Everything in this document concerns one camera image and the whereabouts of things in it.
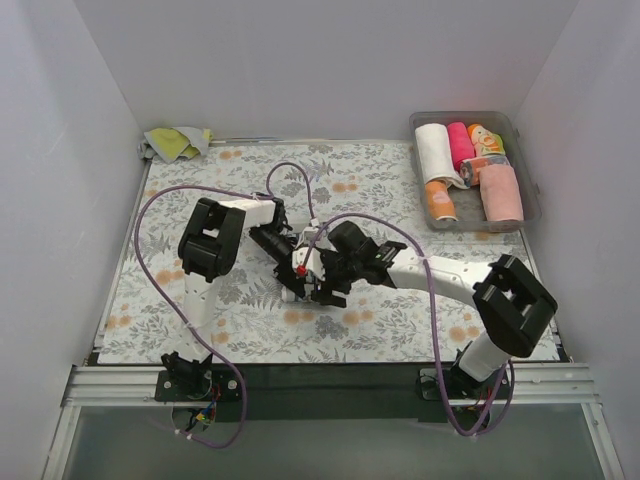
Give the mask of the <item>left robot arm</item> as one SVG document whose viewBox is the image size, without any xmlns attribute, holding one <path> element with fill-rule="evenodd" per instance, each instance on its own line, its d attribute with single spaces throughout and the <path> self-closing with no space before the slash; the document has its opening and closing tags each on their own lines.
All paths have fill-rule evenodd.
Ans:
<svg viewBox="0 0 640 480">
<path fill-rule="evenodd" d="M 248 235 L 276 262 L 274 273 L 285 297 L 317 300 L 321 282 L 328 278 L 322 254 L 310 246 L 318 230 L 318 221 L 312 219 L 293 234 L 284 202 L 278 198 L 197 201 L 178 245 L 185 274 L 181 317 L 190 338 L 176 351 L 161 356 L 164 371 L 158 378 L 158 401 L 243 398 L 243 372 L 213 353 L 204 341 L 222 281 L 234 268 L 241 240 Z M 221 364 L 215 365 L 214 359 L 222 359 Z"/>
</svg>

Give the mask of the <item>blue patterned towel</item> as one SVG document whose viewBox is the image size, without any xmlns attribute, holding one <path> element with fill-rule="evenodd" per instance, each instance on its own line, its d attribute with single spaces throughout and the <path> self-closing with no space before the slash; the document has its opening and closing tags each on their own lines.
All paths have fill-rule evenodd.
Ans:
<svg viewBox="0 0 640 480">
<path fill-rule="evenodd" d="M 281 298 L 285 303 L 314 302 L 314 299 L 312 298 L 313 292 L 314 286 L 310 284 L 306 284 L 303 286 L 301 294 L 294 292 L 286 286 L 283 286 L 281 290 Z"/>
</svg>

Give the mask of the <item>yellow and grey cloths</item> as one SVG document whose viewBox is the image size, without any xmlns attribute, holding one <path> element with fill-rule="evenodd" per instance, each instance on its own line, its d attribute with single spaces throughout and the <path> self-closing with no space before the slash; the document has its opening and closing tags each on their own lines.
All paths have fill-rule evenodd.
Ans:
<svg viewBox="0 0 640 480">
<path fill-rule="evenodd" d="M 213 140 L 210 129 L 194 127 L 156 128 L 144 133 L 137 148 L 141 160 L 176 160 L 206 155 Z"/>
</svg>

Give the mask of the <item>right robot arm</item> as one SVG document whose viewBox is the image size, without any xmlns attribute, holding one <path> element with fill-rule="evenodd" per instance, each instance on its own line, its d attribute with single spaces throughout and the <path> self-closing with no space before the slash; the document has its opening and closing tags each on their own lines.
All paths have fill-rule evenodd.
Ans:
<svg viewBox="0 0 640 480">
<path fill-rule="evenodd" d="M 464 397 L 481 393 L 508 360 L 528 358 L 555 316 L 558 303 L 517 257 L 488 263 L 425 257 L 402 242 L 377 244 L 353 222 L 328 235 L 330 249 L 308 246 L 295 272 L 314 282 L 316 303 L 344 306 L 354 282 L 422 290 L 474 307 L 483 332 L 459 351 L 444 373 L 448 388 Z"/>
</svg>

